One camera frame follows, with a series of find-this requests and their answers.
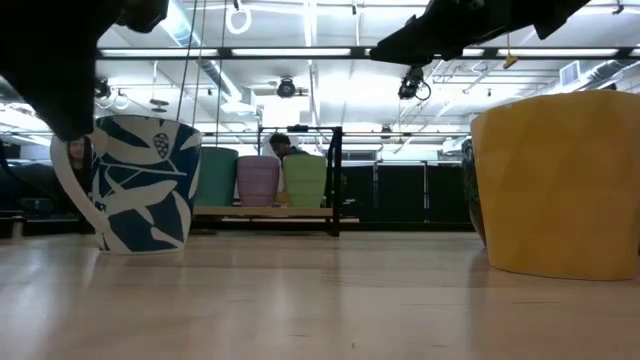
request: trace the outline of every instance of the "textured yellow cup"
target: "textured yellow cup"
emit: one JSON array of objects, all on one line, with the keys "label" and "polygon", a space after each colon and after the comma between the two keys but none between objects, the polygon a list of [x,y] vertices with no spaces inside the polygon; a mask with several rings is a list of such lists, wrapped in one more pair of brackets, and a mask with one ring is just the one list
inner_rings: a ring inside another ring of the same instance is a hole
[{"label": "textured yellow cup", "polygon": [[587,91],[500,106],[471,124],[489,262],[621,280],[640,240],[640,96]]}]

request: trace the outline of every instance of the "wooden shelf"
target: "wooden shelf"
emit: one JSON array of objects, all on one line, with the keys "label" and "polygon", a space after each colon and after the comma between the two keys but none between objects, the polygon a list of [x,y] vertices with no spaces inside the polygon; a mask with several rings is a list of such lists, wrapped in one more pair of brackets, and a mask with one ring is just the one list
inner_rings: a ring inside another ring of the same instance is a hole
[{"label": "wooden shelf", "polygon": [[331,217],[331,208],[268,208],[196,206],[194,215],[247,217]]}]

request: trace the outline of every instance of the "ceiling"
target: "ceiling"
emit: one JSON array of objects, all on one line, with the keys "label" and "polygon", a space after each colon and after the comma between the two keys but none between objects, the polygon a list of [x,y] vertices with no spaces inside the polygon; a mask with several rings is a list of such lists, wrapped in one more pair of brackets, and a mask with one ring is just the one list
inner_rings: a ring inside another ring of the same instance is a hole
[{"label": "ceiling", "polygon": [[[171,2],[182,7],[189,23],[195,15],[194,28],[200,43],[208,47],[304,47],[374,46],[401,28],[409,17],[422,14],[428,1],[317,0],[314,5],[313,0],[244,0],[242,8],[250,12],[251,22],[241,34],[231,33],[224,25],[227,13],[227,20],[234,27],[243,26],[246,15],[234,14],[233,1],[227,1],[226,11],[225,2],[219,0]],[[612,15],[615,0],[592,1],[545,41],[540,41],[533,29],[526,28],[512,33],[509,42],[520,47],[640,46],[640,0],[622,3],[625,11]],[[484,45],[506,46],[507,38]],[[114,26],[100,39],[99,46],[175,48],[177,44],[166,26],[157,26],[151,34]],[[282,101],[274,96],[274,85],[282,77],[291,77],[297,87],[304,89],[312,87],[313,79],[317,122],[322,125],[343,125],[347,131],[379,130],[381,125],[394,125],[394,130],[402,131],[468,131],[475,114],[537,94],[557,81],[559,69],[570,62],[519,61],[504,70],[503,61],[434,61],[424,69],[425,74],[431,74],[427,82],[432,96],[423,103],[398,99],[398,87],[407,71],[400,65],[369,60],[314,60],[311,65],[307,60],[228,60],[219,66],[238,89],[252,90],[255,104],[265,105],[263,121],[268,118],[269,123],[264,125],[278,125],[279,117],[283,118],[282,125],[288,125],[292,120],[284,120],[290,116],[281,113],[284,108],[309,111],[308,97]],[[124,95],[99,102],[106,109],[99,108],[98,114],[154,114],[149,100],[155,98],[169,102],[162,116],[185,123],[195,121],[206,127],[202,124],[215,123],[219,118],[221,131],[257,127],[253,114],[226,112],[224,107],[221,110],[219,104],[226,101],[195,61],[159,61],[155,86],[152,61],[99,61],[97,69],[99,76],[108,78],[114,94],[119,90]],[[637,72],[629,72],[627,77],[619,89],[639,92]],[[180,100],[182,84],[185,89]],[[429,141],[417,139],[415,143]]]}]

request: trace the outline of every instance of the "table surface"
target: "table surface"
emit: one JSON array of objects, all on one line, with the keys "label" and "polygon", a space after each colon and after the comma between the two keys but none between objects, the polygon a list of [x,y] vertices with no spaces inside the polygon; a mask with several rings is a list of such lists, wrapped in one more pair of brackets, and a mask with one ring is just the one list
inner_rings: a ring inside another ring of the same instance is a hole
[{"label": "table surface", "polygon": [[2,359],[637,359],[640,281],[489,267],[475,234],[0,242]]}]

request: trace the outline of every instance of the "duct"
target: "duct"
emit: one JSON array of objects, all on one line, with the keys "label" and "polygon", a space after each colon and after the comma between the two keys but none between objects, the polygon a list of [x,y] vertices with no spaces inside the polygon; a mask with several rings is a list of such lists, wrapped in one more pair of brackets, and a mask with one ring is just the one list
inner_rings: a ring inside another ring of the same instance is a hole
[{"label": "duct", "polygon": [[560,79],[557,79],[525,97],[598,89],[607,81],[618,76],[621,77],[625,71],[639,63],[637,60],[609,60],[596,65],[589,65],[588,61],[580,61],[580,78],[582,81],[578,84],[562,86]]},{"label": "duct", "polygon": [[[191,21],[185,14],[184,6],[180,0],[170,0],[167,10],[167,18],[160,23],[163,29],[167,31],[169,36],[175,43],[183,48],[189,47],[189,38],[191,38],[191,47],[198,48],[202,46],[200,35],[192,29]],[[222,91],[223,97],[227,101],[243,100],[241,91],[231,82],[231,79],[220,69],[220,66],[213,60],[196,60],[196,63],[202,71],[211,78],[214,84]]]}]

